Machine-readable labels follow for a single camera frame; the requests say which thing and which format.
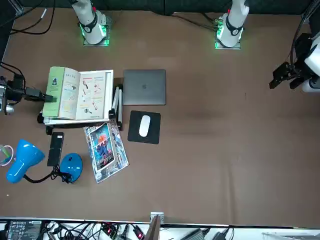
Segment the black mouse pad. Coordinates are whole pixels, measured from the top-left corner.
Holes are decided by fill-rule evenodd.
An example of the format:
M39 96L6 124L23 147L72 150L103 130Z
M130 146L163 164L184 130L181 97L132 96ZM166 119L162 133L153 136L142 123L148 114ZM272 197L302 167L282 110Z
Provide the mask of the black mouse pad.
M139 129L143 115L150 117L149 131L146 137L140 136ZM128 141L159 144L161 115L156 112L134 111L130 113Z

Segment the white computer mouse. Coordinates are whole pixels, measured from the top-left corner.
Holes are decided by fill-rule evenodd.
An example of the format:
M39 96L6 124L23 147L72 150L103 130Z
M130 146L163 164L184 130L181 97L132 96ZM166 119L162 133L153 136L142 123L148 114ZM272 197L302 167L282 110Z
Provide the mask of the white computer mouse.
M148 115L143 115L140 123L139 134L141 137L146 137L148 135L150 126L150 117Z

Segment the comic book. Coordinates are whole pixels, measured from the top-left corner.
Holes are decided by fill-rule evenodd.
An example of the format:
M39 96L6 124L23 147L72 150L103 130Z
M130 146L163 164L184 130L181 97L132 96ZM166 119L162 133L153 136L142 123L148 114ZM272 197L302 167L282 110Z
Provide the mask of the comic book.
M115 119L84 128L92 168L97 183L129 165Z

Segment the desk lamp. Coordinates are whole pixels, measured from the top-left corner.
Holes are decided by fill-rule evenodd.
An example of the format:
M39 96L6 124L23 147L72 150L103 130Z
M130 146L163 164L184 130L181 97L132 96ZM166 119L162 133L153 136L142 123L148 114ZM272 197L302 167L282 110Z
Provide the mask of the desk lamp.
M59 176L62 178L63 182L69 184L75 182L82 172L81 157L76 153L70 153L63 158L60 167L58 165L54 166L52 172L47 176L39 180L29 178L26 175L27 170L30 167L39 164L44 158L45 154L35 145L24 139L20 139L16 148L16 160L8 170L6 179L10 183L16 184L24 178L30 183L37 184L48 178L54 180Z

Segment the gray laptop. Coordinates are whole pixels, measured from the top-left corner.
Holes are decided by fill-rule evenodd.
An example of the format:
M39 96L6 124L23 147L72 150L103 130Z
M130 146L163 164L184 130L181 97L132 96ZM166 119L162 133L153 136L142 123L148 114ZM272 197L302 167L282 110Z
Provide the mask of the gray laptop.
M166 70L124 70L123 105L165 105Z

